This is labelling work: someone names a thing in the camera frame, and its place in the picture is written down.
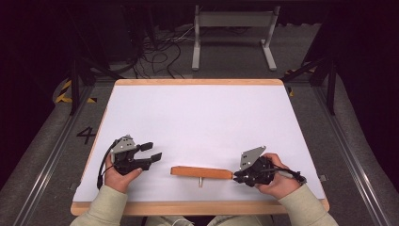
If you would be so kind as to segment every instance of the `gray carpet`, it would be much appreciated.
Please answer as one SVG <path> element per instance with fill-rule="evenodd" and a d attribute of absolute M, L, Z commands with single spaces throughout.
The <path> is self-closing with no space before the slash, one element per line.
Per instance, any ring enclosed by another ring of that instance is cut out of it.
<path fill-rule="evenodd" d="M 276 28 L 271 43 L 272 54 L 278 67 L 276 72 L 270 72 L 267 69 L 259 44 L 263 31 L 259 29 L 249 29 L 248 32 L 240 35 L 223 29 L 206 31 L 201 39 L 199 71 L 191 71 L 193 51 L 191 40 L 180 43 L 181 55 L 170 68 L 174 76 L 182 75 L 186 78 L 282 77 L 285 71 L 300 66 L 318 27 L 318 25 L 302 25 Z M 179 49 L 171 46 L 164 53 L 167 54 L 168 59 L 163 63 L 151 64 L 141 60 L 142 66 L 140 64 L 136 66 L 138 76 L 170 77 L 166 68 L 168 63 L 179 54 Z M 147 55 L 147 59 L 152 59 L 153 56 L 159 61 L 165 57 L 152 53 Z M 152 65 L 156 71 L 162 71 L 153 73 Z M 133 70 L 123 75 L 136 77 Z M 290 97 L 290 100 L 317 172 L 328 178 L 322 185 L 330 204 L 330 214 L 340 225 L 375 225 L 350 170 L 343 160 L 340 143 L 329 124 L 328 115 L 323 111 L 323 103 L 317 99 L 314 88 L 304 83 L 305 78 L 306 76 L 301 76 L 287 86 L 293 89 L 294 96 Z M 77 137 L 77 135 L 88 127 L 92 128 L 92 133 L 98 131 L 111 90 L 110 79 L 99 77 L 99 82 L 89 94 L 90 97 L 97 98 L 98 102 L 85 104 L 77 117 L 54 173 L 37 206 L 33 206 L 34 211 L 28 225 L 69 225 L 74 219 L 70 212 L 73 190 L 69 187 L 72 183 L 79 182 L 94 141 L 91 137 L 85 144 L 86 138 Z M 55 88 L 55 93 L 59 93 L 59 88 Z M 17 169 L 1 190 L 0 225 L 12 225 L 17 218 L 36 178 L 40 175 L 42 166 L 55 147 L 64 125 L 71 118 L 70 110 L 71 104 L 56 104 L 52 115 L 42 126 Z M 399 196 L 375 162 L 340 80 L 337 84 L 335 110 L 336 119 L 340 122 L 348 143 L 370 179 L 391 224 L 395 225 L 399 222 L 397 214 Z M 124 217 L 121 225 L 140 225 L 140 220 L 141 218 Z M 276 225 L 290 225 L 287 216 L 275 216 L 275 220 Z"/>

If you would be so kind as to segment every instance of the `dark curtain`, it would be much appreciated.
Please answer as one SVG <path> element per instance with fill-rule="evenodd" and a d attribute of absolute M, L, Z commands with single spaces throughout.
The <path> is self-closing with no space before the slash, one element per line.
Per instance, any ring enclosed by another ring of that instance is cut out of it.
<path fill-rule="evenodd" d="M 207 11 L 259 11 L 273 10 L 273 6 L 199 6 Z M 329 11 L 329 5 L 282 6 L 279 10 L 278 25 L 320 24 Z M 173 31 L 176 27 L 194 23 L 195 6 L 193 5 L 154 5 L 152 17 L 154 25 L 162 30 Z"/>
<path fill-rule="evenodd" d="M 361 3 L 337 59 L 349 99 L 375 157 L 399 190 L 398 5 Z"/>
<path fill-rule="evenodd" d="M 7 1 L 0 8 L 0 188 L 54 108 L 70 63 L 48 8 Z"/>

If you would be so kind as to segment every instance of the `floor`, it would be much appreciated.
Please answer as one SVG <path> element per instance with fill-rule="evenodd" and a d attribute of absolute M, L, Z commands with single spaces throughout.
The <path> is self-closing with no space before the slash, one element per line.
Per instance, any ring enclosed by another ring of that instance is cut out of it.
<path fill-rule="evenodd" d="M 147 60 L 141 58 L 122 76 L 281 78 L 286 71 L 300 67 L 319 27 L 287 25 L 275 29 L 271 43 L 278 67 L 275 72 L 268 70 L 259 44 L 264 36 L 262 30 L 223 28 L 202 32 L 197 72 L 191 70 L 193 37 L 188 36 L 163 51 L 153 52 L 149 47 Z M 166 36 L 160 32 L 158 39 Z M 112 69 L 124 66 L 115 63 Z M 71 103 L 56 103 L 0 192 L 0 225 L 69 225 L 75 218 L 70 208 L 94 141 L 89 135 L 99 128 L 114 82 L 100 74 L 97 78 L 95 86 L 80 88 L 84 101 L 73 116 Z M 340 225 L 397 224 L 399 195 L 376 163 L 341 80 L 338 78 L 336 86 L 336 115 L 331 116 L 325 104 L 326 83 L 311 87 L 307 78 L 303 74 L 286 87 L 293 92 L 290 100 L 317 173 L 321 179 L 327 178 L 322 185 L 330 204 L 329 213 Z M 55 100 L 65 82 L 55 88 Z M 87 98 L 96 101 L 87 103 Z M 276 225 L 290 225 L 285 215 L 275 216 L 275 221 Z M 140 222 L 141 218 L 124 217 L 121 225 Z"/>

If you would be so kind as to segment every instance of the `orange wooden block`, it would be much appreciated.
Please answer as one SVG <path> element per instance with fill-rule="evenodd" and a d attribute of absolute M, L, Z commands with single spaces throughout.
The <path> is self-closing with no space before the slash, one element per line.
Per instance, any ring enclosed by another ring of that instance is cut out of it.
<path fill-rule="evenodd" d="M 226 169 L 194 168 L 194 167 L 172 167 L 170 174 L 178 176 L 189 176 L 199 178 L 232 179 L 232 172 Z"/>

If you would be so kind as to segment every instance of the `sleeve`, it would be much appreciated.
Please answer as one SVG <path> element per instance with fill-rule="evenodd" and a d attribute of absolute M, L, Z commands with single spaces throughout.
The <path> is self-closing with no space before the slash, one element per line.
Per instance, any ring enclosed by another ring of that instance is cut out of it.
<path fill-rule="evenodd" d="M 126 194 L 120 193 L 109 186 L 102 186 L 87 212 L 77 217 L 71 223 L 71 226 L 120 225 L 126 202 Z"/>
<path fill-rule="evenodd" d="M 279 202 L 287 209 L 293 226 L 338 225 L 306 184 Z"/>

